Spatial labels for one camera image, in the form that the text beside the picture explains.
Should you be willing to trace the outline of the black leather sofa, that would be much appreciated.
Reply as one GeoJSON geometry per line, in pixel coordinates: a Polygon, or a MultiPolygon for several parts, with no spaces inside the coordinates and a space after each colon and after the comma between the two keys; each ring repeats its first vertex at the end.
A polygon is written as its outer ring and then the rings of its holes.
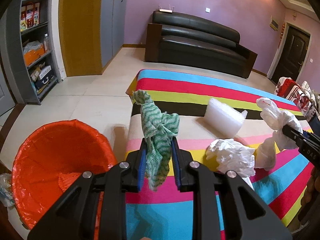
{"type": "Polygon", "coordinates": [[[257,54],[240,44],[235,29],[179,12],[152,14],[145,60],[213,70],[248,78],[257,54]]]}

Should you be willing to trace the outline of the grey bookshelf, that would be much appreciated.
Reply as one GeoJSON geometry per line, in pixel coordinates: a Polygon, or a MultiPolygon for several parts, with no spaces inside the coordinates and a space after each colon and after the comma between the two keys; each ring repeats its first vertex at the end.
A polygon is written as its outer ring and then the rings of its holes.
{"type": "Polygon", "coordinates": [[[52,0],[12,0],[1,19],[1,57],[18,103],[41,104],[59,81],[51,41],[51,5],[52,0]],[[29,3],[40,4],[40,23],[20,32],[21,7],[29,3]],[[23,55],[40,46],[45,54],[26,66],[23,55]]]}

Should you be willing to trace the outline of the white plastic bag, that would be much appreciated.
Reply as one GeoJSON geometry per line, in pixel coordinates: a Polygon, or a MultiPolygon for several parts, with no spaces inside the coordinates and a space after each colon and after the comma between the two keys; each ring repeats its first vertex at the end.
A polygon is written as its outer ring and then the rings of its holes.
{"type": "Polygon", "coordinates": [[[273,130],[273,133],[272,137],[265,139],[256,149],[255,168],[263,168],[268,171],[276,164],[276,148],[282,151],[297,147],[295,141],[284,135],[283,127],[287,125],[300,133],[303,133],[303,128],[295,115],[287,110],[279,109],[271,99],[259,98],[256,103],[262,109],[261,118],[273,130]]]}

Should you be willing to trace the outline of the red white blanket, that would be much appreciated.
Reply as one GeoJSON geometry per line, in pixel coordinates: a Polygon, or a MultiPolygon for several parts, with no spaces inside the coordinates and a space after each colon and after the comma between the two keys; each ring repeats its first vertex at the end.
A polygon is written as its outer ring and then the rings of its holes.
{"type": "Polygon", "coordinates": [[[319,119],[319,112],[311,100],[310,93],[290,77],[281,77],[274,93],[293,102],[307,121],[311,121],[313,117],[319,119]]]}

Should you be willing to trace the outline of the orange foam net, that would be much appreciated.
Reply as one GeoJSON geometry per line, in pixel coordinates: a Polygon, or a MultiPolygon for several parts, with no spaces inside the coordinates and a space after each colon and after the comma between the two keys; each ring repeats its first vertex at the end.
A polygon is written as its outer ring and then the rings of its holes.
{"type": "Polygon", "coordinates": [[[65,192],[81,175],[79,172],[72,173],[60,173],[58,176],[58,186],[59,188],[65,192]]]}

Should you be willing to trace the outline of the green patterned cloth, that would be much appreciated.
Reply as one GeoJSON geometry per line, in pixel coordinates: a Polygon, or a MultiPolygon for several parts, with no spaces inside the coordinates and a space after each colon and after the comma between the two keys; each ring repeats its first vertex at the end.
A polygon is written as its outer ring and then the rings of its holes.
{"type": "Polygon", "coordinates": [[[147,144],[145,176],[149,189],[157,191],[170,171],[171,142],[178,135],[180,116],[161,112],[145,90],[135,91],[133,98],[140,105],[142,130],[147,144]]]}

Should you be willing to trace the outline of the dark entrance door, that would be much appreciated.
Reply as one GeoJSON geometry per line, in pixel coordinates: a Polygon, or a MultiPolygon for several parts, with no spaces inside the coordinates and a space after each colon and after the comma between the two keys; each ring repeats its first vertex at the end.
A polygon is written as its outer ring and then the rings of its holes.
{"type": "Polygon", "coordinates": [[[278,83],[281,77],[297,80],[308,51],[309,42],[309,34],[289,26],[280,59],[271,78],[274,83],[278,83]]]}

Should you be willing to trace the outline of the grey wardrobe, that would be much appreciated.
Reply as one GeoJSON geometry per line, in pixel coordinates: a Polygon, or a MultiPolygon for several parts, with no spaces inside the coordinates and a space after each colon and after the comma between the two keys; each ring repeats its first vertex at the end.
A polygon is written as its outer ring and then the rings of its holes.
{"type": "Polygon", "coordinates": [[[106,66],[124,44],[126,0],[101,0],[101,62],[106,66]]]}

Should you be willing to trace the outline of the orange-lined trash bin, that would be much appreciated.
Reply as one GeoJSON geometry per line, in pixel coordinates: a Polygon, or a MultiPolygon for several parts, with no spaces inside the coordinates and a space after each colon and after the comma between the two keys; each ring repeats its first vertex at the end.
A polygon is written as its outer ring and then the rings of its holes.
{"type": "Polygon", "coordinates": [[[116,165],[108,139],[79,120],[45,124],[20,146],[12,168],[12,192],[23,223],[32,229],[64,193],[60,173],[100,174],[116,165]]]}

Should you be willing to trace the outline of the colourful striped rug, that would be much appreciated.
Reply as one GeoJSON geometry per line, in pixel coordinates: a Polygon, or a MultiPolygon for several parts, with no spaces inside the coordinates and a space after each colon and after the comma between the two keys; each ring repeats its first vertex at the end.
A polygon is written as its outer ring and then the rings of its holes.
{"type": "MultiPolygon", "coordinates": [[[[180,116],[178,145],[193,158],[216,171],[215,159],[207,160],[205,152],[220,135],[204,122],[211,98],[228,104],[237,111],[247,111],[246,120],[236,134],[236,141],[257,148],[272,135],[260,116],[256,100],[272,99],[276,105],[293,113],[302,128],[310,131],[308,122],[289,100],[274,94],[212,77],[164,70],[141,70],[127,93],[145,90],[161,111],[180,116]]],[[[275,167],[256,170],[251,177],[254,190],[269,205],[282,223],[289,225],[300,209],[306,183],[313,166],[297,150],[278,150],[275,167]]],[[[193,194],[177,190],[174,174],[169,172],[157,191],[144,184],[140,193],[126,195],[126,230],[128,239],[191,239],[193,227],[193,194]]]]}

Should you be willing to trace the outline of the orange box on shelf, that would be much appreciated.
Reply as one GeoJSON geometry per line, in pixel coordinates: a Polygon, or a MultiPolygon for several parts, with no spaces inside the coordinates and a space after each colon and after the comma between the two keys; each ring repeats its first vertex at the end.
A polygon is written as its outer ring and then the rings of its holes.
{"type": "Polygon", "coordinates": [[[32,49],[23,55],[24,62],[26,66],[31,65],[34,61],[39,59],[42,55],[45,54],[45,49],[43,46],[40,46],[39,49],[32,49]]]}

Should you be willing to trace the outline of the white paper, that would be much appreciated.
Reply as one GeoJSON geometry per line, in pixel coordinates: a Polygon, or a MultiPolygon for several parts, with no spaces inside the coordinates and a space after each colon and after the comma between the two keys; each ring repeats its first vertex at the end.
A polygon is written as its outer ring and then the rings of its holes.
{"type": "Polygon", "coordinates": [[[243,145],[234,139],[216,139],[206,150],[206,159],[215,157],[221,173],[235,171],[252,189],[250,180],[255,175],[255,149],[243,145]]]}

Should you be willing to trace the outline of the clear plastic bag on floor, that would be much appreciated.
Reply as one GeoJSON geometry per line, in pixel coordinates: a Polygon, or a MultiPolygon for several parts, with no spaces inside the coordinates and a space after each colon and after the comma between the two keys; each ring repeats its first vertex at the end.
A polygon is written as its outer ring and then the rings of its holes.
{"type": "Polygon", "coordinates": [[[4,207],[15,205],[11,189],[11,174],[3,173],[0,175],[0,199],[4,207]]]}

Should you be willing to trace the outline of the white router on sofa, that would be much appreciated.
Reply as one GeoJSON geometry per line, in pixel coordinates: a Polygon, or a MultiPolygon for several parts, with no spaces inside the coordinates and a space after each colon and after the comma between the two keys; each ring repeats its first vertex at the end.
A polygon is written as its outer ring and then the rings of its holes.
{"type": "Polygon", "coordinates": [[[171,5],[169,5],[168,8],[163,8],[163,7],[161,6],[161,4],[158,5],[158,10],[159,10],[160,12],[173,13],[173,12],[174,12],[174,9],[175,9],[175,7],[174,7],[174,6],[171,6],[171,5]]]}

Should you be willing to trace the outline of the white foam packing block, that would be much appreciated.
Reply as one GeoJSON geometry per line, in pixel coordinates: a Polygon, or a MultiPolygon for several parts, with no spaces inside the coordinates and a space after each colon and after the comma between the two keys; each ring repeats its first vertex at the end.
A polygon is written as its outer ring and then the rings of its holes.
{"type": "Polygon", "coordinates": [[[237,111],[215,98],[208,101],[204,120],[225,138],[234,138],[242,128],[248,111],[237,111]]]}

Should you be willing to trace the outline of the red snack bag on shelf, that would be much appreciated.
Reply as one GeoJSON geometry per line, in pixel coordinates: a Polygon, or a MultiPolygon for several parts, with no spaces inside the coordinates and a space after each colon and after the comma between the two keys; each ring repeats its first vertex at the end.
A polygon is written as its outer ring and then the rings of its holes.
{"type": "Polygon", "coordinates": [[[20,32],[40,23],[40,4],[29,3],[21,7],[20,32]]]}

